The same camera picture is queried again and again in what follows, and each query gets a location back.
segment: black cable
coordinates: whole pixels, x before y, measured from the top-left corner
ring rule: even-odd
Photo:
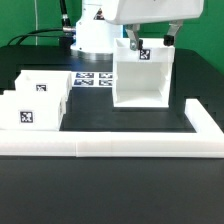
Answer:
[[[60,0],[60,7],[61,7],[61,13],[62,14],[68,14],[65,0]]]
[[[18,39],[18,38],[27,38],[27,37],[50,37],[50,38],[60,38],[60,37],[65,37],[66,36],[55,36],[55,35],[38,35],[38,34],[24,34],[24,35],[19,35],[19,36],[16,36],[16,37],[13,37],[7,44],[7,46],[9,46],[14,40]]]
[[[67,13],[67,8],[66,8],[66,3],[65,0],[60,0],[60,7],[61,7],[61,23],[62,26],[71,26],[70,19],[68,18],[68,13]]]
[[[27,37],[31,36],[32,34],[38,34],[38,33],[46,33],[46,32],[55,32],[55,31],[63,31],[62,28],[50,28],[50,29],[41,29],[41,30],[34,30],[28,34],[21,35],[21,39],[18,40],[16,45],[20,45]]]

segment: white robot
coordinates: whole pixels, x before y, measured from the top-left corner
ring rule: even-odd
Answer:
[[[198,18],[204,0],[84,0],[74,52],[87,59],[113,55],[115,107],[169,107],[175,40],[184,19]],[[139,39],[142,23],[170,21],[164,39]],[[128,38],[122,38],[123,25]]]

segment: black and white pattern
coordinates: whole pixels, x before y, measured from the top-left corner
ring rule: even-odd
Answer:
[[[112,86],[113,80],[99,80],[100,86]]]
[[[112,79],[113,74],[112,73],[99,73],[100,79]]]
[[[94,73],[93,72],[89,72],[89,73],[77,72],[76,78],[78,78],[78,79],[94,79]]]
[[[89,79],[76,79],[75,86],[93,86],[94,80]]]
[[[149,60],[150,59],[150,50],[149,49],[142,49],[140,50],[140,60]]]
[[[20,111],[20,123],[34,123],[34,114],[32,111]]]
[[[72,73],[73,87],[108,87],[113,85],[111,72],[79,72]]]
[[[36,84],[36,91],[37,92],[46,92],[47,85],[46,84]]]

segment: black tabletop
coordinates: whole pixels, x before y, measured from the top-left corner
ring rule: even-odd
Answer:
[[[78,60],[58,47],[3,47],[0,61],[1,90],[14,88],[13,82],[21,69],[112,70],[111,62]],[[151,113],[169,121],[154,121],[151,128],[144,123],[129,123],[127,131],[142,127],[145,131],[192,131],[183,108],[184,100],[194,97],[223,130],[223,86],[224,76],[202,57],[193,51],[178,49],[168,111],[112,110],[109,102],[104,112],[105,116],[112,114],[114,120],[119,113],[124,113],[124,117],[128,113],[139,117],[142,113]],[[84,96],[86,91],[93,91],[88,96],[102,95],[101,90],[83,89],[73,90],[78,91],[74,96]],[[109,89],[104,93],[105,100],[109,99]],[[64,130],[74,130],[73,124],[77,130],[87,131],[123,128],[114,127],[114,122],[109,121],[106,126],[100,122],[94,124],[93,116],[99,116],[94,103],[92,110],[85,112],[92,116],[93,122],[88,123],[92,126],[77,121],[71,114],[83,114],[86,104],[75,100],[79,109],[72,111],[71,102]],[[149,118],[148,122],[152,124],[153,119]],[[221,224],[224,222],[223,189],[223,159],[0,157],[0,220],[4,224]]]

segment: white box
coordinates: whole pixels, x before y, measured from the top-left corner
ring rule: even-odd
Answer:
[[[115,39],[115,107],[169,107],[175,48],[164,46],[163,39],[142,40],[145,52],[140,55],[140,51],[130,50],[129,39]]]
[[[60,94],[4,91],[0,97],[0,129],[58,131],[65,113]]]
[[[15,80],[16,91],[45,92],[65,95],[72,89],[70,71],[22,70]]]

